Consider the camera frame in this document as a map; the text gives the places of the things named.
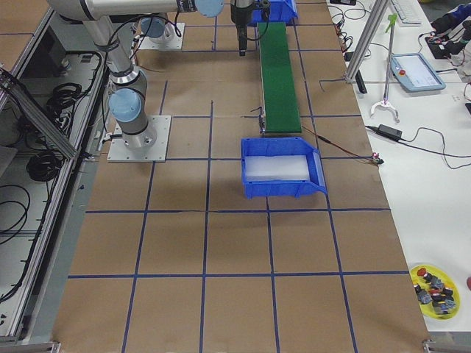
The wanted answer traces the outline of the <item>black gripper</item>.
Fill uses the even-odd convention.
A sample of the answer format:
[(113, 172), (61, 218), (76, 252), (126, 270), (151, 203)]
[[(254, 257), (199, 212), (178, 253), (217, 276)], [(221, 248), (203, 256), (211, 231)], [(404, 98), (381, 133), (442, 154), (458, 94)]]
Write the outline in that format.
[(237, 26), (238, 53), (245, 56), (247, 51), (247, 25), (252, 21), (252, 0), (230, 1), (231, 21)]

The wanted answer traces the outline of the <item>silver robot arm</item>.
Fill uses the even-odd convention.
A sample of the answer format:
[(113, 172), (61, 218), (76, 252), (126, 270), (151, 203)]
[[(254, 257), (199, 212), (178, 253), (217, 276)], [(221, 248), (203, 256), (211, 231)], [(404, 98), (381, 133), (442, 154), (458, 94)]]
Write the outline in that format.
[(147, 81), (122, 46), (112, 27), (112, 15), (165, 15), (199, 12), (212, 18), (220, 14), (223, 1), (50, 1), (51, 8), (66, 18), (83, 22), (107, 65), (117, 91), (109, 99), (110, 111), (121, 128), (124, 144), (131, 149), (152, 146), (157, 132), (144, 112)]
[(161, 38), (165, 34), (166, 21), (158, 17), (148, 17), (141, 20), (141, 30), (149, 38)]

